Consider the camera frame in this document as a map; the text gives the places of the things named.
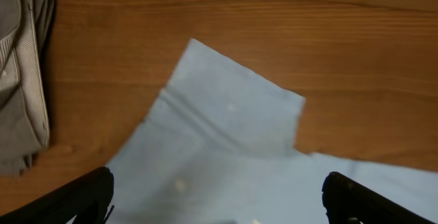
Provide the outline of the light blue t-shirt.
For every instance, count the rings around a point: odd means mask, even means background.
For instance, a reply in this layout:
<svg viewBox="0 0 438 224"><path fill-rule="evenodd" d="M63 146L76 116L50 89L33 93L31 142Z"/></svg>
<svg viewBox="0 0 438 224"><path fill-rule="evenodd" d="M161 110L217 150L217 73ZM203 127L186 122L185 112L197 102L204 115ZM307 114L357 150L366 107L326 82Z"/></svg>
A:
<svg viewBox="0 0 438 224"><path fill-rule="evenodd" d="M331 171L437 220L437 174L303 154L305 99L189 41L145 119L109 161L110 223L326 223Z"/></svg>

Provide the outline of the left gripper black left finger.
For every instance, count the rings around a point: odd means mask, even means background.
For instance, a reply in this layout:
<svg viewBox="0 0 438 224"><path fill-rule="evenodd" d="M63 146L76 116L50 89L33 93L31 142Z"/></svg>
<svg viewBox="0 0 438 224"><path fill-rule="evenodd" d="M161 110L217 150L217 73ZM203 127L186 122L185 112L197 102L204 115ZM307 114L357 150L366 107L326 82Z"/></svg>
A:
<svg viewBox="0 0 438 224"><path fill-rule="evenodd" d="M11 224L104 224L114 207L114 176L101 166L1 216Z"/></svg>

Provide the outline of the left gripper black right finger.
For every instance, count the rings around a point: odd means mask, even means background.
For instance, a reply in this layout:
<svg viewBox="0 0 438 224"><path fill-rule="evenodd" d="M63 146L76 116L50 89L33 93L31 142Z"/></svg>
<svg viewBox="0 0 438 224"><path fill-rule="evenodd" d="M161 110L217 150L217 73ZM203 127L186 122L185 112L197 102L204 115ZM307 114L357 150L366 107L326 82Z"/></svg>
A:
<svg viewBox="0 0 438 224"><path fill-rule="evenodd" d="M322 185L322 204L329 224L433 224L335 171Z"/></svg>

